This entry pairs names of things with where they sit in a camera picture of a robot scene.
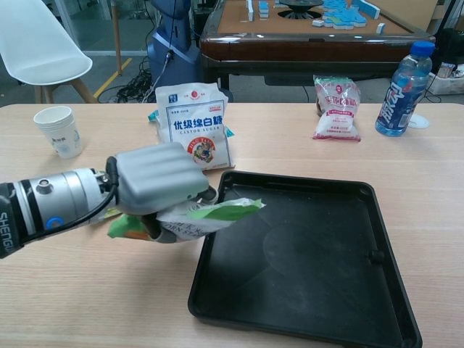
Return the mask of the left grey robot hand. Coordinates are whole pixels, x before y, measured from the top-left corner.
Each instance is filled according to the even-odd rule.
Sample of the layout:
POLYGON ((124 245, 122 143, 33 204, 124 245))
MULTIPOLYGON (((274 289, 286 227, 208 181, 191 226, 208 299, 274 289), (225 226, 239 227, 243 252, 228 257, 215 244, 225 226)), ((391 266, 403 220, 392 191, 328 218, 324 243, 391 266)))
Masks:
POLYGON ((115 156, 122 215, 109 226, 114 238, 173 244, 203 237, 198 223, 182 214, 197 202, 213 204, 216 190, 179 143, 148 146, 115 156))

